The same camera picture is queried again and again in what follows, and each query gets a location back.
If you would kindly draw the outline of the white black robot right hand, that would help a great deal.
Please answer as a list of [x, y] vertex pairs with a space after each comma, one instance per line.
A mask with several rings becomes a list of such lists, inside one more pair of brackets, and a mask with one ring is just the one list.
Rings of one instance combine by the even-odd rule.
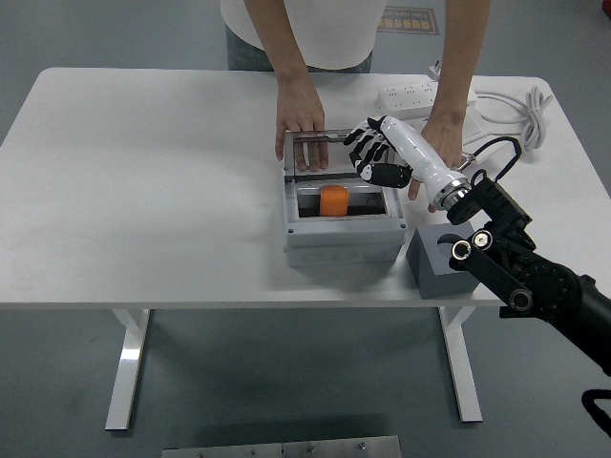
[[402, 189], [414, 179], [425, 185], [437, 210], [450, 210], [471, 190], [463, 174], [447, 167], [419, 132], [395, 117], [368, 118], [344, 144], [354, 146], [349, 159], [363, 181]]

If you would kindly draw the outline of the person's right hand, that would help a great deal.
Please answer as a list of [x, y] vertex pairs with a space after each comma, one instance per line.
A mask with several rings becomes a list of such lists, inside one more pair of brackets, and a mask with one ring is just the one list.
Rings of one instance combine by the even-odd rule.
[[275, 156], [284, 159], [286, 132], [321, 132], [325, 112], [316, 89], [309, 79], [278, 81]]

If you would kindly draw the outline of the person's left hand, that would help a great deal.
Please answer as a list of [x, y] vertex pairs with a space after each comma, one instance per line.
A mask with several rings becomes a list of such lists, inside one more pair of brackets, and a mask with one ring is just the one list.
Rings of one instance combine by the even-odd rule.
[[465, 110], [433, 110], [421, 132], [449, 168], [459, 166], [462, 161], [465, 114]]

